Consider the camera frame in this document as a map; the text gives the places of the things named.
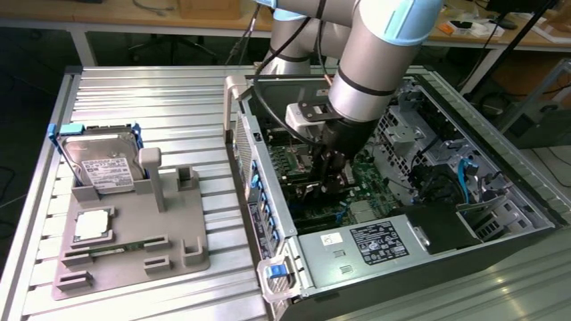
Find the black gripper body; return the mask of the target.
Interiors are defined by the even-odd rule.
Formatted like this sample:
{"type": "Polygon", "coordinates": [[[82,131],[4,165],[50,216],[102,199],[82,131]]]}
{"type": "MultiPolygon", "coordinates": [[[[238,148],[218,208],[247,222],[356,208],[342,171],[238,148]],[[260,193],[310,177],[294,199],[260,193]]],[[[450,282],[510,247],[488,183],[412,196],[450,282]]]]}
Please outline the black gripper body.
{"type": "Polygon", "coordinates": [[[379,119],[368,122],[355,122],[340,118],[327,120],[322,131],[322,154],[342,154],[346,159],[352,159],[363,149],[379,124],[379,119]]]}

